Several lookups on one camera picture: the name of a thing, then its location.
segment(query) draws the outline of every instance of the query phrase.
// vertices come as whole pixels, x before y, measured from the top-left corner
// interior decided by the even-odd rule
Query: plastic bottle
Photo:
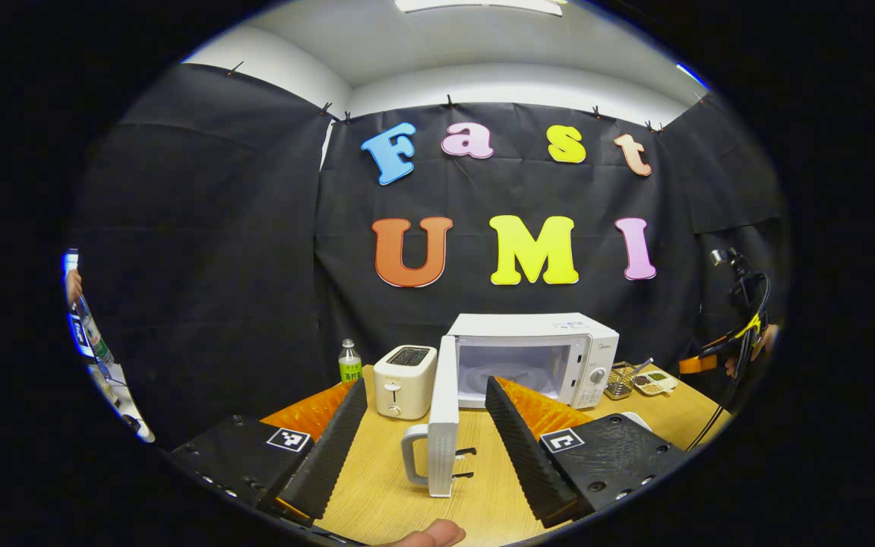
[[[83,330],[87,334],[87,342],[90,344],[90,349],[93,350],[93,357],[96,358],[97,366],[104,377],[110,378],[110,367],[114,364],[114,356],[100,336],[100,329],[96,328],[96,322],[93,319],[93,314],[90,313],[90,307],[87,307],[87,300],[80,297],[77,304],[77,313],[80,315]]]
[[[340,381],[351,381],[364,376],[364,363],[357,350],[353,349],[353,340],[343,341],[343,351],[340,351]]]

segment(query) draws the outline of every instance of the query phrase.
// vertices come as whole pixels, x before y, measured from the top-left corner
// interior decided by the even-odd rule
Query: blue letter f
[[[378,179],[380,184],[390,184],[414,170],[413,163],[403,162],[400,159],[400,153],[403,153],[406,158],[413,156],[414,145],[406,136],[399,135],[413,135],[416,132],[416,127],[408,122],[403,122],[376,135],[375,138],[367,139],[360,145],[361,150],[371,151],[374,161],[380,167],[380,178]]]

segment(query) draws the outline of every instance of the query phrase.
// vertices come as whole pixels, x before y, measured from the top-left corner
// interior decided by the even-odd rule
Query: letter m
[[[545,219],[538,239],[533,239],[522,219],[514,215],[492,217],[488,224],[498,232],[498,269],[492,274],[496,285],[517,285],[522,276],[515,270],[515,259],[521,264],[529,283],[539,279],[539,271],[545,260],[548,269],[542,280],[553,285],[571,284],[580,280],[573,269],[572,219],[564,216],[550,216]]]

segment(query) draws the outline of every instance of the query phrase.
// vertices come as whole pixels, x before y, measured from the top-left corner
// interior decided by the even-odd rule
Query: pink letter i
[[[626,242],[627,267],[623,270],[623,276],[628,280],[650,280],[656,276],[657,269],[650,264],[646,239],[643,238],[646,221],[642,218],[621,218],[614,224],[623,233]]]

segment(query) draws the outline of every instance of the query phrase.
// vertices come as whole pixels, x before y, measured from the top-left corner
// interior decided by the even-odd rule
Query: black fabric curtain
[[[767,305],[770,322],[784,327],[791,283],[788,208],[763,145],[753,137],[746,122],[714,93],[667,125],[663,142],[678,176],[684,180],[691,228],[699,249],[702,309],[691,353],[742,320],[728,297],[734,274],[727,264],[711,264],[709,253],[713,249],[733,246],[749,257],[754,269],[764,271],[772,283]],[[729,409],[744,405],[747,395],[767,372],[767,357],[749,364]],[[687,375],[684,381],[717,398],[730,381],[722,365]]]
[[[382,186],[380,170],[361,144],[401,122],[410,122],[414,169]],[[477,122],[491,132],[494,155],[485,160],[451,156],[441,149],[448,125]],[[583,136],[582,163],[557,163],[546,129],[572,125]],[[652,174],[627,165],[614,139],[629,134],[642,143]],[[664,135],[642,125],[586,112],[524,104],[477,103],[380,112],[334,125],[320,174],[316,260],[326,346],[353,338],[372,363],[402,343],[438,346],[462,312],[542,314],[580,311],[621,334],[617,358],[653,357],[668,371],[694,336],[701,290],[702,250],[687,208],[687,181],[678,176]],[[489,220],[517,215],[534,238],[545,219],[574,221],[576,284],[548,285],[523,278],[495,285],[498,235]],[[434,283],[400,288],[376,273],[374,221],[403,218],[403,263],[424,263],[421,219],[451,218],[447,263]],[[627,252],[620,218],[646,221],[646,246],[656,267],[651,280],[624,276]]]
[[[95,150],[73,220],[84,295],[160,446],[338,380],[319,350],[313,217],[329,116],[180,65]]]

